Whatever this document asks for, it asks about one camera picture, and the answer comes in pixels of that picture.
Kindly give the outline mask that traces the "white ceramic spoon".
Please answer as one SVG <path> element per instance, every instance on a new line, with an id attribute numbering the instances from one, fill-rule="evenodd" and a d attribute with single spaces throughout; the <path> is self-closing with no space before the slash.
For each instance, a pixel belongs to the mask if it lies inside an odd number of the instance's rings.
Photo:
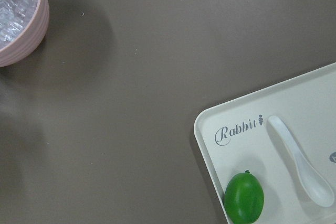
<path id="1" fill-rule="evenodd" d="M 299 181 L 308 197 L 321 207 L 331 207 L 335 201 L 333 189 L 305 158 L 285 123 L 275 115 L 268 118 L 268 123 L 292 156 Z"/>

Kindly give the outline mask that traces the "pink bowl with ice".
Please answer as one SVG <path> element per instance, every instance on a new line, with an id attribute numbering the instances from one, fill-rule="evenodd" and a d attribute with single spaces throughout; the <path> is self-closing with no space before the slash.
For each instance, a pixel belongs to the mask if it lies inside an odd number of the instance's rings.
<path id="1" fill-rule="evenodd" d="M 1 0 L 1 67 L 30 55 L 42 42 L 48 25 L 48 0 Z"/>

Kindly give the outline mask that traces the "green lime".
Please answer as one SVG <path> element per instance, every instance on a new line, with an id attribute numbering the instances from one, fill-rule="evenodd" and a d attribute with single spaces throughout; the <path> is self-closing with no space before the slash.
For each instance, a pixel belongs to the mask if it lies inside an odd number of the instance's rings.
<path id="1" fill-rule="evenodd" d="M 254 223 L 264 207 L 259 180 L 246 170 L 234 175 L 224 193 L 224 208 L 232 223 Z"/>

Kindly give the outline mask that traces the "cream rectangular tray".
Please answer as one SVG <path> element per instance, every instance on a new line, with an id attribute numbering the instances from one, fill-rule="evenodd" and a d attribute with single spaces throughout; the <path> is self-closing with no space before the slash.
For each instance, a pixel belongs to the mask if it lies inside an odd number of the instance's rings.
<path id="1" fill-rule="evenodd" d="M 278 116 L 310 164 L 335 187 L 335 64 L 201 112 L 198 142 L 217 200 L 229 180 L 250 171 L 265 201 L 258 223 L 335 223 L 335 206 L 315 204 L 268 118 Z"/>

